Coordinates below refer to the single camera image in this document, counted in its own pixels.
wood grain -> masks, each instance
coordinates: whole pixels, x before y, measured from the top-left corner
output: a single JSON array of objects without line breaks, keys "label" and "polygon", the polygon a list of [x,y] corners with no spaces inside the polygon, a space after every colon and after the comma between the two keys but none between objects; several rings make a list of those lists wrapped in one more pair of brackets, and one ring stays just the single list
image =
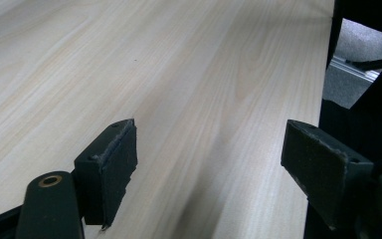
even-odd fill
[{"label": "wood grain", "polygon": [[137,170],[87,238],[301,238],[287,119],[316,124],[333,1],[0,1],[0,213],[135,118]]}]

black fabric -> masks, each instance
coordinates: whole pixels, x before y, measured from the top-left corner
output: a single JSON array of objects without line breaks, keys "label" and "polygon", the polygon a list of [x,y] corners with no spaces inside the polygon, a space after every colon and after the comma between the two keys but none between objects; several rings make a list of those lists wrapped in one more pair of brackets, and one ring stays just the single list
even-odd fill
[{"label": "black fabric", "polygon": [[382,73],[350,110],[323,101],[319,127],[370,160],[382,159]]},{"label": "black fabric", "polygon": [[340,0],[343,17],[382,32],[382,0]]}]

